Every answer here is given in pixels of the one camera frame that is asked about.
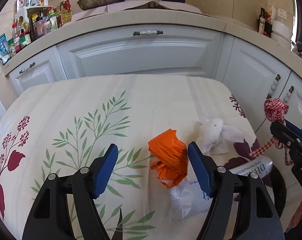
tablecloth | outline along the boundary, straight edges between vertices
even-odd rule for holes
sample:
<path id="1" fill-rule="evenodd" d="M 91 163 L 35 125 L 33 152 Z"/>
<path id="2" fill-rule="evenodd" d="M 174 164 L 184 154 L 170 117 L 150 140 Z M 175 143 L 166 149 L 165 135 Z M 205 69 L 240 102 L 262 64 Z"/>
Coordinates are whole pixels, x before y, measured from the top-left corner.
<path id="1" fill-rule="evenodd" d="M 118 161 L 106 191 L 95 201 L 110 239 L 196 239 L 206 214 L 172 220 L 169 190 L 150 170 L 148 141 L 171 128 L 188 144 L 197 139 L 201 123 L 215 117 L 241 130 L 245 138 L 243 143 L 228 143 L 227 153 L 212 155 L 217 165 L 233 168 L 252 160 L 249 153 L 259 146 L 254 131 L 236 99 L 216 80 L 111 75 L 29 88 L 0 122 L 0 218 L 22 239 L 48 174 L 74 174 L 115 143 Z M 72 195 L 68 203 L 74 234 L 83 239 Z M 122 232 L 116 230 L 119 221 Z M 228 237 L 232 229 L 230 224 Z"/>

orange plastic bag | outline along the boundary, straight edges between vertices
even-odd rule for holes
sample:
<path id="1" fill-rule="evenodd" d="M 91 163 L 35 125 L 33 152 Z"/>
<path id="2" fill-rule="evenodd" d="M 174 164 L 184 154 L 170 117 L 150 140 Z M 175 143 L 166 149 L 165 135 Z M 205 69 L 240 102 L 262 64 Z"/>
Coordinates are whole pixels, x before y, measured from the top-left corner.
<path id="1" fill-rule="evenodd" d="M 149 141 L 149 151 L 159 159 L 151 164 L 151 169 L 157 169 L 158 179 L 166 188 L 178 185 L 188 171 L 187 146 L 176 132 L 169 129 Z"/>

checkered ribbon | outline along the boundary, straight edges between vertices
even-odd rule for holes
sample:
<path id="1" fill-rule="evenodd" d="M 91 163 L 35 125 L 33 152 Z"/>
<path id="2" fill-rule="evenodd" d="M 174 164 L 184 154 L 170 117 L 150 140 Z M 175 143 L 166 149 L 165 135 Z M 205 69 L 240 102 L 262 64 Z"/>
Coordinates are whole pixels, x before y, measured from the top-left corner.
<path id="1" fill-rule="evenodd" d="M 289 106 L 285 103 L 283 103 L 279 98 L 276 98 L 274 100 L 268 99 L 264 102 L 264 113 L 266 115 L 266 118 L 270 122 L 279 121 L 283 125 L 285 125 L 285 119 L 284 115 L 288 112 Z M 285 149 L 285 157 L 284 162 L 285 165 L 289 166 L 293 164 L 293 161 L 288 158 L 288 148 L 286 145 L 281 143 L 277 138 L 274 136 L 268 140 L 264 145 L 256 149 L 254 152 L 250 153 L 250 156 L 256 158 L 262 155 L 269 149 L 272 145 L 275 145 L 275 147 L 279 150 Z"/>

drawer handle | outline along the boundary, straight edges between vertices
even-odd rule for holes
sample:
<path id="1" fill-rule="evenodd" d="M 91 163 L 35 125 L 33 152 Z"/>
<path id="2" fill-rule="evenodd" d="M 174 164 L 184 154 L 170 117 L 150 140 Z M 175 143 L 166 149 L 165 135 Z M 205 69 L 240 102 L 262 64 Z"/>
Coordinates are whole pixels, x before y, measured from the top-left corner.
<path id="1" fill-rule="evenodd" d="M 30 64 L 28 69 L 26 69 L 26 70 L 23 70 L 23 69 L 20 70 L 19 73 L 22 74 L 22 73 L 24 73 L 25 71 L 29 70 L 30 68 L 32 68 L 32 67 L 34 67 L 34 66 L 35 66 L 35 62 L 33 62 L 32 64 Z"/>
<path id="2" fill-rule="evenodd" d="M 293 91 L 294 91 L 294 87 L 291 86 L 291 88 L 289 89 L 289 92 L 287 92 L 287 94 L 283 98 L 283 102 L 285 102 L 285 103 L 289 102 L 290 97 L 291 97 Z"/>
<path id="3" fill-rule="evenodd" d="M 140 35 L 159 35 L 159 34 L 163 34 L 163 31 L 145 31 L 145 32 L 134 32 L 133 36 L 140 36 Z"/>
<path id="4" fill-rule="evenodd" d="M 272 98 L 272 94 L 274 93 L 274 91 L 275 91 L 275 89 L 276 89 L 276 86 L 277 86 L 277 84 L 278 84 L 278 81 L 279 81 L 280 79 L 281 79 L 281 76 L 280 76 L 279 74 L 276 75 L 276 78 L 275 78 L 273 84 L 271 85 L 270 91 L 269 91 L 269 93 L 268 93 L 268 95 L 267 95 L 267 99 Z"/>

silver screw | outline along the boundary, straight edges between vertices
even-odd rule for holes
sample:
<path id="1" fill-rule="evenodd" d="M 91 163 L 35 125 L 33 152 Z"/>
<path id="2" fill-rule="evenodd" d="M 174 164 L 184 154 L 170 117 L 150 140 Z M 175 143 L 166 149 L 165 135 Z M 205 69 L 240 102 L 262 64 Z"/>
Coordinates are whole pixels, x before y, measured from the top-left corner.
<path id="1" fill-rule="evenodd" d="M 55 177 L 56 177 L 56 175 L 54 173 L 51 173 L 47 178 L 49 180 L 53 180 L 53 179 L 55 179 Z"/>
<path id="2" fill-rule="evenodd" d="M 225 167 L 223 167 L 223 166 L 219 166 L 218 167 L 218 172 L 220 172 L 220 173 L 224 173 L 224 172 L 226 172 L 227 170 L 225 169 Z"/>
<path id="3" fill-rule="evenodd" d="M 82 174 L 88 173 L 89 172 L 89 168 L 88 167 L 83 167 L 83 168 L 81 168 L 80 172 Z"/>
<path id="4" fill-rule="evenodd" d="M 257 178 L 259 177 L 259 175 L 256 174 L 255 172 L 251 172 L 251 173 L 250 173 L 250 176 L 251 176 L 252 178 L 254 178 L 254 179 L 257 179 Z"/>

